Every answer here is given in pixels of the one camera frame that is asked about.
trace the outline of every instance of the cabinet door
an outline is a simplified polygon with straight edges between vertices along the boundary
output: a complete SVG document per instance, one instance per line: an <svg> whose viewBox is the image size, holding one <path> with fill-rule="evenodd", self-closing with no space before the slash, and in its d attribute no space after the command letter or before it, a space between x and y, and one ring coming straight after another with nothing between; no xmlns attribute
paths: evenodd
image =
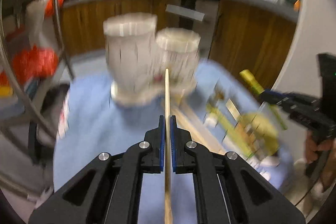
<svg viewBox="0 0 336 224"><path fill-rule="evenodd" d="M272 12L231 0L221 0L210 59L236 79L248 69L271 88L285 62L296 24Z"/></svg>
<svg viewBox="0 0 336 224"><path fill-rule="evenodd" d="M97 0L63 9L64 43L70 56L105 48L103 22L126 13L150 13L149 0Z"/></svg>
<svg viewBox="0 0 336 224"><path fill-rule="evenodd" d="M166 12L168 4L181 6L181 0L152 0L152 13L157 15L157 31L179 27L179 16Z"/></svg>

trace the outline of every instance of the white wall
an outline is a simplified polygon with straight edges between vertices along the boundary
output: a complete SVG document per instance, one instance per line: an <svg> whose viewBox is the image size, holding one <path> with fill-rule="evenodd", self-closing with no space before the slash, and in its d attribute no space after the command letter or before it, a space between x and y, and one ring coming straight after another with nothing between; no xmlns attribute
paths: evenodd
<svg viewBox="0 0 336 224"><path fill-rule="evenodd" d="M273 88L320 96L316 54L336 54L335 38L336 0L303 0L292 46ZM305 130L295 123L287 123L289 129L283 132L282 139L297 160L303 157Z"/></svg>

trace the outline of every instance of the white plastic cup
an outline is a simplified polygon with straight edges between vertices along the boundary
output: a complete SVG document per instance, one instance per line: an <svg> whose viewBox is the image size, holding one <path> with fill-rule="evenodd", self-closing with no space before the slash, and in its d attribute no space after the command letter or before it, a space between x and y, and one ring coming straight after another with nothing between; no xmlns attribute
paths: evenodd
<svg viewBox="0 0 336 224"><path fill-rule="evenodd" d="M119 89L138 93L152 81L157 16L130 13L104 21L106 62Z"/></svg>
<svg viewBox="0 0 336 224"><path fill-rule="evenodd" d="M190 82L199 62L199 34L182 28L165 28L157 33L161 63L169 69L171 83Z"/></svg>

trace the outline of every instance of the blue tablecloth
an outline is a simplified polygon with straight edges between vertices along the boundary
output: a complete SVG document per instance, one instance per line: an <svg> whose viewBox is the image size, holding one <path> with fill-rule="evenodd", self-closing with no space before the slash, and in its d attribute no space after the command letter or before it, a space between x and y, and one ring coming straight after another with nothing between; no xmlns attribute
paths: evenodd
<svg viewBox="0 0 336 224"><path fill-rule="evenodd" d="M235 97L242 113L258 110L254 98L217 63L202 60L195 78L198 84L195 92L188 97L188 104L201 120L205 115L206 100L218 81L227 96ZM115 155L142 141L145 132L156 128L159 116L164 115L162 98L143 107L125 108L115 104L110 96L111 82L111 76L105 73L76 79L71 84L68 130L63 138L58 138L54 152L55 190L101 152ZM222 142L225 132L220 126L212 133ZM293 164L286 149L282 147L279 153L281 164L268 168L272 173L270 182L278 189L287 179ZM174 224L197 223L192 175L173 174L171 194ZM138 223L163 222L164 174L144 174Z"/></svg>

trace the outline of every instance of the metal rack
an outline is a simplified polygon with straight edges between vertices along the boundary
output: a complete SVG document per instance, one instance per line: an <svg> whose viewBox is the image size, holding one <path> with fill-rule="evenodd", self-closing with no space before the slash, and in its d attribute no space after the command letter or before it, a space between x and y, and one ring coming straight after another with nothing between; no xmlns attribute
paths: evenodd
<svg viewBox="0 0 336 224"><path fill-rule="evenodd" d="M55 75L43 80L39 84L34 98L32 100L29 98L29 96L25 93L23 86L18 83L16 76L13 72L11 62L9 60L9 55L4 39L3 15L7 16L10 14L15 14L17 25L19 25L21 12L24 11L26 6L34 0L14 0L14 1L16 2L16 4L13 5L13 7L9 7L3 10L3 3L2 3L3 0L0 0L0 57L1 57L0 61L7 75L7 78L11 84L11 87L13 88L14 93L24 105L25 111L23 114L17 117L11 117L3 120L1 120L0 117L0 131L22 153L28 156L28 149L20 143L20 141L16 138L16 136L9 129L9 127L21 124L27 124L30 121L34 121L41 127L42 130L44 130L46 134L54 138L56 136L57 129L54 128L49 123L49 121L46 120L41 114L43 100L46 96L46 93L52 87L52 85L59 81L65 67L68 68L71 80L73 80L74 78L74 73L70 65L69 57L67 56L64 48L62 30L60 26L58 0L53 0L53 6L54 6L53 24L58 46L60 48L59 52L57 52L59 58L59 64ZM0 175L0 186L29 200L36 200L39 197L38 193L34 193L32 190L27 189L26 187L11 181L10 178L6 177L4 179L4 176L2 175Z"/></svg>

